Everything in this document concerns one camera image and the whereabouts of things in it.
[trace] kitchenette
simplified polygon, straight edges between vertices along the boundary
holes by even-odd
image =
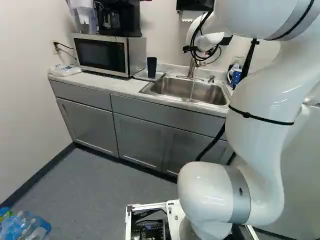
[[[74,142],[176,176],[213,140],[228,112],[232,88],[223,72],[158,64],[158,80],[80,72],[49,75]],[[202,161],[226,165],[224,134]]]

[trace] black baseboard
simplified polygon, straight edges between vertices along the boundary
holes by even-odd
[[[98,150],[94,150],[92,148],[89,148],[87,146],[83,146],[83,145],[78,144],[78,143],[75,143],[75,146],[78,149],[81,149],[81,150],[86,151],[88,153],[91,153],[91,154],[97,155],[99,157],[108,159],[108,160],[113,161],[113,162],[118,163],[118,164],[126,165],[128,167],[131,167],[131,168],[137,169],[139,171],[142,171],[142,172],[144,172],[146,174],[151,174],[151,175],[153,175],[153,176],[155,176],[157,178],[160,178],[160,179],[166,180],[168,182],[177,184],[178,178],[176,176],[170,176],[170,175],[168,175],[168,174],[166,174],[164,172],[159,172],[157,170],[148,168],[146,166],[142,166],[142,165],[139,165],[137,163],[134,163],[134,162],[122,159],[122,158],[118,158],[118,157],[115,157],[115,156],[108,155],[106,153],[100,152]]]
[[[43,168],[41,168],[35,175],[27,180],[18,190],[9,196],[0,208],[11,208],[26,192],[28,192],[37,182],[41,180],[51,169],[53,169],[61,160],[63,160],[76,146],[74,143],[69,144],[65,149],[59,152],[53,159],[51,159]]]

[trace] white wall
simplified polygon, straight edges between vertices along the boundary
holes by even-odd
[[[72,142],[47,79],[70,29],[64,0],[1,3],[0,203]]]
[[[147,55],[157,57],[161,63],[189,65],[190,54],[182,52],[190,23],[182,22],[176,11],[175,0],[142,1],[141,30],[147,38]],[[215,63],[206,66],[226,71],[233,56],[246,56],[251,39],[234,36],[230,45],[222,50]],[[250,72],[268,65],[278,54],[280,44],[262,40],[255,49]]]

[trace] water bottle pack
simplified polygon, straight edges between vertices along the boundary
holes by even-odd
[[[29,211],[13,215],[9,208],[0,209],[0,240],[42,240],[51,225]]]

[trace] coffee maker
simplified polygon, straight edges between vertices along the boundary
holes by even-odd
[[[100,35],[141,37],[140,0],[95,0]]]

